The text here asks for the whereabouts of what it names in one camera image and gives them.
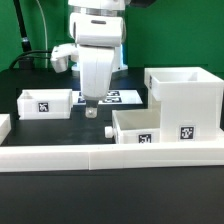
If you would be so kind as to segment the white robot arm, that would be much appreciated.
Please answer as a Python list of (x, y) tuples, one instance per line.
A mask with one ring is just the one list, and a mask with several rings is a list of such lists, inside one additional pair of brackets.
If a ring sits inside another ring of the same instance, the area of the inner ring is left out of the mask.
[(126, 6), (146, 8), (155, 1), (68, 0), (69, 33), (74, 42), (55, 46), (51, 63), (57, 73), (66, 71), (69, 61), (78, 63), (87, 118), (97, 116), (98, 102), (106, 99), (112, 73), (127, 68), (121, 51), (126, 38)]

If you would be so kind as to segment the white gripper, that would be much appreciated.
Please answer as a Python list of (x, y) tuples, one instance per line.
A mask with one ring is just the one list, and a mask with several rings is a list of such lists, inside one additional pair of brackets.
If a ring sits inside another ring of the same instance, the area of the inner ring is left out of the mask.
[(71, 17), (70, 35), (75, 42), (55, 46), (51, 63), (57, 73), (68, 68), (68, 58), (79, 63), (85, 116), (96, 118), (98, 102), (109, 90), (116, 48), (123, 42), (121, 17)]

